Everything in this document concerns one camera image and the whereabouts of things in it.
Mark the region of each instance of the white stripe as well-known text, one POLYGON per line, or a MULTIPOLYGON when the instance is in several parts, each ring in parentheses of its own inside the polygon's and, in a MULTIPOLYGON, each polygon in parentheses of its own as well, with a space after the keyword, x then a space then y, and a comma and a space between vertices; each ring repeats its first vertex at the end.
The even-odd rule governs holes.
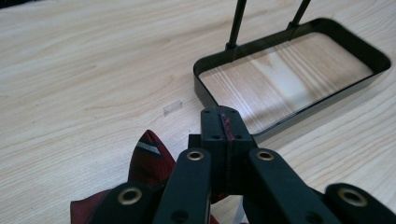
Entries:
POLYGON ((142 142, 138 142, 138 143, 136 144, 136 146, 137 146, 137 147, 142 147, 143 149, 145 149, 145 150, 147 150, 147 151, 154 152, 155 154, 158 154, 158 155, 161 156, 161 153, 160 153, 160 151, 158 150, 158 148, 156 148, 156 147, 154 147, 154 146, 150 146, 150 145, 147 145, 147 144, 142 143, 142 142))

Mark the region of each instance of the red patterned cloth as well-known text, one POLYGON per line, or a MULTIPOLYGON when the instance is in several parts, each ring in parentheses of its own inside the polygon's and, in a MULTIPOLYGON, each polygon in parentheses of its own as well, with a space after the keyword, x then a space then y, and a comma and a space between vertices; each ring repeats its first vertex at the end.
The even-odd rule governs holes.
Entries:
MULTIPOLYGON (((175 164, 160 138, 154 132, 147 130, 134 148, 128 181, 141 182, 151 187, 155 186, 172 174, 175 164)), ((84 200, 71 202, 71 223, 89 223, 95 208, 109 192, 110 189, 96 193, 84 200)), ((210 216, 210 223, 219 224, 213 216, 210 216)))

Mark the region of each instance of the light wood grain surface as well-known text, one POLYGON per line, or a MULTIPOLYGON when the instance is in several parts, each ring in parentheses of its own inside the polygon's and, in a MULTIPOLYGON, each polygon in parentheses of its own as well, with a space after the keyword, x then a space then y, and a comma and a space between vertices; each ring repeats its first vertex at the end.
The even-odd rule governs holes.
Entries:
MULTIPOLYGON (((238 42, 285 29, 299 3, 248 1, 238 42)), ((235 4, 46 0, 0 10, 0 223, 69 222, 70 201, 126 181, 146 129, 177 158, 188 134, 200 132, 204 108, 192 66, 223 50, 235 4)), ((312 1, 302 22, 318 17, 341 22, 396 59, 395 1, 312 1)), ((290 62, 299 54, 294 48, 290 62)), ((326 51, 330 59, 335 51, 326 51)), ((325 65, 316 69, 325 72, 325 65)), ((365 71, 352 68, 357 77, 365 71)), ((392 66, 370 87, 261 146, 319 191, 347 182, 396 212, 395 95, 392 66)), ((237 204, 230 199, 212 210, 227 223, 237 204)))

